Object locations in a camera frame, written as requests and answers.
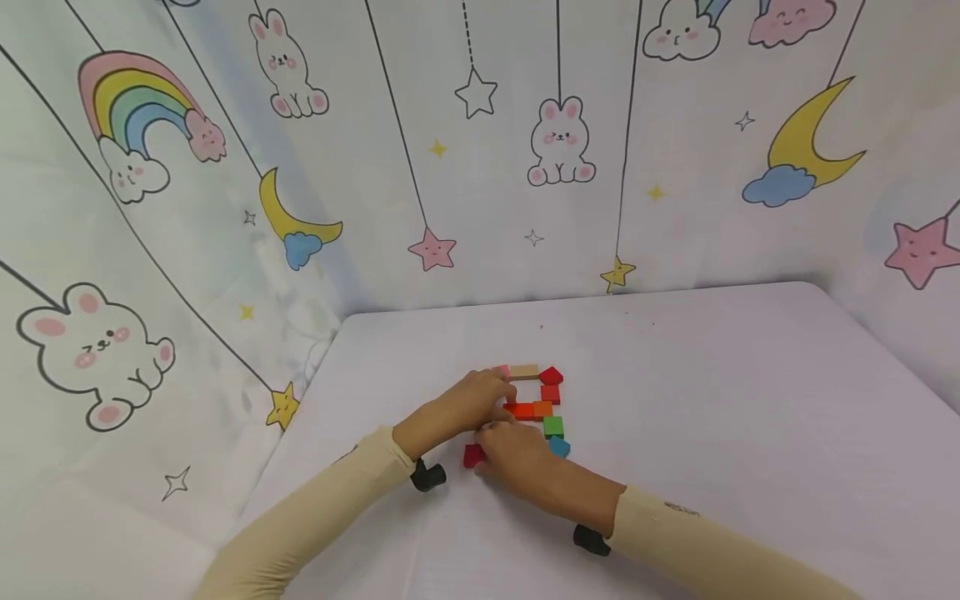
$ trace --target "table surface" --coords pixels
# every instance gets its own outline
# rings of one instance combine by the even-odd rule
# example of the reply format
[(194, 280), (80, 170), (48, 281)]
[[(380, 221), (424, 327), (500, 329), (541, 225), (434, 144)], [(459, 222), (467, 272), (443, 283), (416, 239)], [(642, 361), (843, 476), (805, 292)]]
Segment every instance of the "table surface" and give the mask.
[[(805, 283), (357, 315), (320, 365), (238, 528), (473, 368), (555, 365), (570, 460), (691, 507), (868, 598), (960, 589), (960, 418)], [(538, 398), (518, 382), (519, 399)], [(435, 449), (290, 598), (685, 598), (573, 545), (573, 525)]]

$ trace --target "beige sleeve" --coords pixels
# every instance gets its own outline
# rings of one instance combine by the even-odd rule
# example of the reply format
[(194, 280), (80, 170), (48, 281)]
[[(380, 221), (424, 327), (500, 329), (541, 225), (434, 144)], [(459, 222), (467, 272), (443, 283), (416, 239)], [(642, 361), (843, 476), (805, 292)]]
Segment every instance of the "beige sleeve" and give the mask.
[(305, 564), (413, 472), (393, 428), (380, 427), (229, 541), (194, 600), (279, 598)]
[(860, 597), (803, 563), (632, 487), (620, 496), (608, 544), (703, 598)]

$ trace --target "blue block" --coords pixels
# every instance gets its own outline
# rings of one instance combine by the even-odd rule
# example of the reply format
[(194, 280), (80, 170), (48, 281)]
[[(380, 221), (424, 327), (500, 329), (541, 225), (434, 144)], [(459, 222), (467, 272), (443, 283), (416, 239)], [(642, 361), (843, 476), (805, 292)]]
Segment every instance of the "blue block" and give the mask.
[(566, 456), (570, 453), (570, 444), (568, 444), (563, 438), (550, 436), (550, 439), (547, 440), (546, 444), (550, 446), (550, 451), (560, 458), (566, 458)]

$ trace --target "yellow moon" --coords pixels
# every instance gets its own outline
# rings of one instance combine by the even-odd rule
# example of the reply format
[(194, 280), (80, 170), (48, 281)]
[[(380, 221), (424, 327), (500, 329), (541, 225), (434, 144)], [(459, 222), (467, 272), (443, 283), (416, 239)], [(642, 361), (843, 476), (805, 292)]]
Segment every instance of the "yellow moon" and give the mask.
[(813, 144), (813, 136), (817, 133), (824, 114), (851, 81), (853, 77), (831, 85), (790, 115), (770, 145), (767, 161), (771, 169), (782, 164), (806, 169), (807, 173), (816, 178), (813, 187), (820, 187), (842, 178), (867, 154), (863, 151), (849, 158), (829, 160), (820, 156)]
[(280, 204), (280, 198), (276, 194), (276, 168), (267, 171), (260, 180), (260, 203), (263, 204), (263, 212), (267, 215), (271, 227), (274, 228), (274, 233), (281, 240), (288, 233), (303, 232), (307, 235), (316, 235), (321, 242), (329, 244), (340, 237), (344, 230), (343, 222), (319, 225), (293, 218)]

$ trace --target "pink star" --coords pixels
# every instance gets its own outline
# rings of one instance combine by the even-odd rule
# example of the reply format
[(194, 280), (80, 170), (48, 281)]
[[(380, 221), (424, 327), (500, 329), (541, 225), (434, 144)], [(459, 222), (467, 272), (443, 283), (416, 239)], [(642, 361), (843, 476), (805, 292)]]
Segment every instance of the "pink star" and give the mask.
[(423, 270), (429, 271), (434, 267), (452, 267), (450, 251), (457, 245), (455, 240), (438, 240), (430, 228), (423, 231), (423, 241), (414, 244), (407, 250), (423, 259)]
[(960, 250), (947, 243), (947, 217), (919, 229), (894, 223), (894, 232), (897, 249), (883, 264), (903, 271), (914, 288), (925, 288), (937, 269), (960, 265)]

